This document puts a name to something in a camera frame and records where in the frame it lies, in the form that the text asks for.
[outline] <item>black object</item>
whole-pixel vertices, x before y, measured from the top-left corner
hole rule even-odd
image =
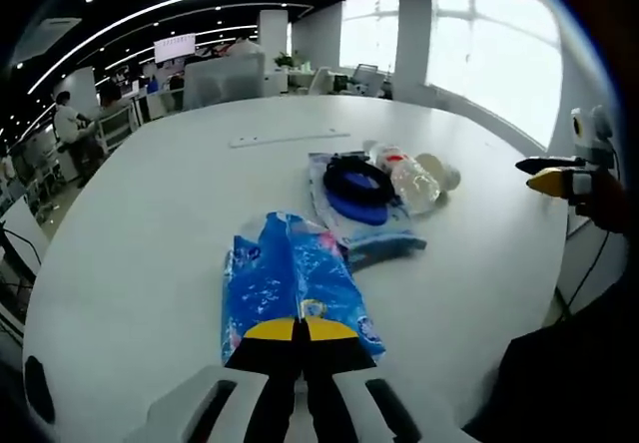
[[[218,382],[216,395],[209,403],[209,406],[200,417],[200,421],[196,425],[193,433],[189,437],[189,443],[201,443],[209,439],[209,435],[213,431],[213,427],[220,417],[220,413],[227,404],[231,393],[237,386],[234,381],[223,380]]]
[[[24,364],[24,389],[27,399],[40,417],[49,424],[56,419],[53,399],[47,385],[42,363],[33,355]]]
[[[550,167],[585,167],[586,161],[580,157],[529,157],[515,164],[515,167],[526,174],[534,176],[539,171]]]
[[[466,433],[482,443],[627,440],[636,431],[635,281],[626,271],[571,318],[512,340]]]
[[[359,186],[346,176],[358,174],[373,180],[376,188]],[[395,199],[390,177],[358,156],[335,156],[326,166],[323,175],[326,189],[342,199],[363,207],[379,207]]]
[[[48,443],[34,423],[24,394],[22,373],[0,361],[0,428],[6,440]]]
[[[348,76],[335,76],[332,80],[332,91],[339,94],[346,89],[348,89]]]
[[[308,323],[296,319],[291,340],[244,337],[226,366],[269,376],[251,416],[245,443],[284,441],[295,406],[295,383],[300,375],[309,388],[309,412],[318,442],[358,441],[348,408],[332,378],[337,373],[375,367],[358,337],[313,341]],[[383,400],[378,404],[384,409],[394,405],[392,398],[382,396],[379,400]],[[400,414],[401,410],[396,408],[384,413],[389,428],[398,435],[413,435],[411,427],[408,430],[404,427],[405,419],[397,417]]]
[[[24,241],[27,241],[27,243],[29,243],[33,248],[33,251],[36,252],[38,261],[40,260],[40,256],[38,255],[38,252],[30,241],[20,235],[17,235],[11,230],[6,229],[4,227],[4,222],[0,221],[0,246],[4,248],[5,260],[9,263],[9,266],[11,266],[11,268],[13,268],[13,270],[18,274],[18,276],[23,277],[25,280],[31,283],[31,285],[33,285],[33,283],[36,281],[36,275],[33,271],[31,271],[29,265],[24,262],[20,254],[13,247],[13,244],[11,243],[11,241],[9,241],[7,233],[11,233],[23,239]]]

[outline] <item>white pillar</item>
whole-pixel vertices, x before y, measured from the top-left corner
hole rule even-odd
[[[260,35],[258,42],[265,51],[265,71],[272,71],[276,66],[274,58],[280,52],[287,51],[287,26],[289,25],[289,11],[266,10],[260,11],[258,27]]]
[[[404,92],[424,84],[430,48],[431,7],[431,0],[399,0],[397,57],[392,78],[393,93],[399,92],[398,100],[404,100]]]
[[[84,114],[85,116],[96,114],[99,103],[96,97],[96,81],[93,78],[93,70],[91,67],[78,69],[73,74],[69,74],[65,77],[55,86],[53,98],[55,99],[62,91],[69,91],[71,93],[69,105],[80,114]]]

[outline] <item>white wall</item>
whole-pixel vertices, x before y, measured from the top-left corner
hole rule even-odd
[[[273,71],[277,65],[274,58],[287,51],[287,26],[289,11],[260,11],[258,21],[260,28],[259,42],[265,51],[265,70]]]
[[[71,93],[69,105],[80,114],[89,116],[96,114],[99,103],[96,97],[96,82],[93,78],[91,67],[78,69],[60,81],[54,88],[54,98],[62,91]]]
[[[313,68],[339,68],[341,3],[311,14],[293,25],[293,52]]]

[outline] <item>person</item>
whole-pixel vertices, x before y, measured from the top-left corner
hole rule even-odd
[[[27,191],[16,173],[11,155],[6,148],[0,149],[0,157],[0,189],[2,194],[9,196],[11,201],[15,202]]]
[[[120,88],[113,81],[107,81],[100,92],[100,114],[98,119],[104,119],[125,109],[131,104],[129,99],[122,99]]]
[[[78,188],[82,189],[100,166],[104,153],[93,138],[96,131],[95,124],[69,106],[70,100],[71,94],[68,91],[58,94],[53,124],[60,140],[69,151],[73,165],[80,174],[81,180]],[[88,166],[84,164],[85,157],[89,161]]]
[[[227,56],[247,56],[249,54],[264,54],[264,48],[246,37],[239,37],[233,46],[227,49]]]

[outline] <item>window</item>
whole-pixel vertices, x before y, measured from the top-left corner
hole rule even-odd
[[[345,0],[341,8],[339,65],[373,64],[394,72],[399,0]]]
[[[508,121],[547,148],[561,98],[559,31],[538,0],[433,0],[426,84]]]
[[[293,55],[293,26],[287,24],[287,54]]]

